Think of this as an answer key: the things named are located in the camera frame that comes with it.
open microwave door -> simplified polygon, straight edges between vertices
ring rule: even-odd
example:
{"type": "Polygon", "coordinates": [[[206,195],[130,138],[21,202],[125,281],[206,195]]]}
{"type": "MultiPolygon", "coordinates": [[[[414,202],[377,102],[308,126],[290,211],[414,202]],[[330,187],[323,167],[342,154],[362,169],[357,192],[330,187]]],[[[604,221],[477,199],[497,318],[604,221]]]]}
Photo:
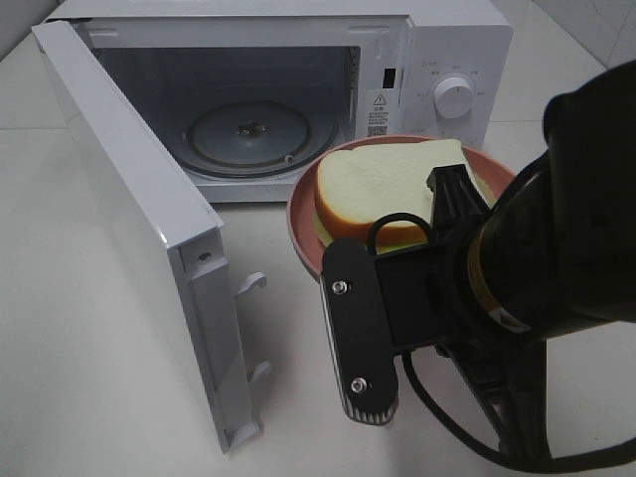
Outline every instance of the open microwave door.
{"type": "Polygon", "coordinates": [[[33,31],[113,244],[226,452],[259,426],[221,219],[76,30],[33,31]]]}

table surface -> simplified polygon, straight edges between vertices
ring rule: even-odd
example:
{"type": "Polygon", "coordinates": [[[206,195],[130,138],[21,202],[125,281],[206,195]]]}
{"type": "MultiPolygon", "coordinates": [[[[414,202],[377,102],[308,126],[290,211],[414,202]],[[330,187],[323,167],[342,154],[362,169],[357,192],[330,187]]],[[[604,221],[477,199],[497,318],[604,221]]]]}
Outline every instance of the table surface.
{"type": "MultiPolygon", "coordinates": [[[[483,149],[518,171],[545,149],[548,100],[603,67],[534,3],[495,3],[515,35],[483,149]]],[[[233,284],[253,271],[268,277],[238,314],[247,361],[274,368],[263,436],[221,454],[109,245],[32,37],[0,64],[0,111],[0,475],[511,474],[449,435],[401,371],[392,424],[344,415],[318,285],[281,204],[216,207],[233,284]]],[[[636,434],[635,341],[636,326],[615,324],[549,342],[555,455],[636,434]]],[[[431,350],[414,361],[449,412],[494,445],[452,365],[431,350]]]]}

white tile wall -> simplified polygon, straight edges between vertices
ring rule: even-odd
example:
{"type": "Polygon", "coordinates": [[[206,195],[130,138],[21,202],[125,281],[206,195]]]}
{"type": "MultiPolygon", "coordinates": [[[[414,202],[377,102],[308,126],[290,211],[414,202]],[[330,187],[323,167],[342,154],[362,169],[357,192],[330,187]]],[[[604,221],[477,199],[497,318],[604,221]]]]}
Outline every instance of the white tile wall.
{"type": "Polygon", "coordinates": [[[58,6],[58,0],[0,0],[0,60],[58,6]]]}
{"type": "Polygon", "coordinates": [[[636,59],[635,0],[535,0],[606,67],[636,59]]]}

warning label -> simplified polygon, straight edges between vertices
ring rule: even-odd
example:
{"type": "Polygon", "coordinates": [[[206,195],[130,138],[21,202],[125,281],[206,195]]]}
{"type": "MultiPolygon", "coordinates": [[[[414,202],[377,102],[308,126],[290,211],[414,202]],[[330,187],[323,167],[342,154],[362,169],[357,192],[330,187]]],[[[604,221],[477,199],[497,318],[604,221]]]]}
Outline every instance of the warning label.
{"type": "Polygon", "coordinates": [[[389,132],[392,113],[397,108],[392,89],[372,89],[367,92],[367,136],[381,136],[389,132]]]}
{"type": "Polygon", "coordinates": [[[387,100],[385,99],[385,97],[382,96],[381,94],[378,94],[378,97],[374,101],[374,106],[386,106],[386,105],[387,105],[387,100]]]}

microwave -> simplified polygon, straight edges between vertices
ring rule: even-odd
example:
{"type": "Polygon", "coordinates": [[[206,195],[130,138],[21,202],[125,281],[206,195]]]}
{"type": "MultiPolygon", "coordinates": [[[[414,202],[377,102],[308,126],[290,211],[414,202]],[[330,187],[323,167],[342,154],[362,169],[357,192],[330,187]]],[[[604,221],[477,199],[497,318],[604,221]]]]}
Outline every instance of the microwave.
{"type": "Polygon", "coordinates": [[[66,0],[33,32],[113,246],[223,452],[260,433],[270,366],[248,369],[236,308],[265,277],[231,289],[211,203],[284,201],[359,137],[478,147],[512,36],[486,0],[66,0]]]}
{"type": "Polygon", "coordinates": [[[487,0],[66,0],[65,21],[211,203],[286,201],[365,136],[484,139],[512,29],[487,0]]]}

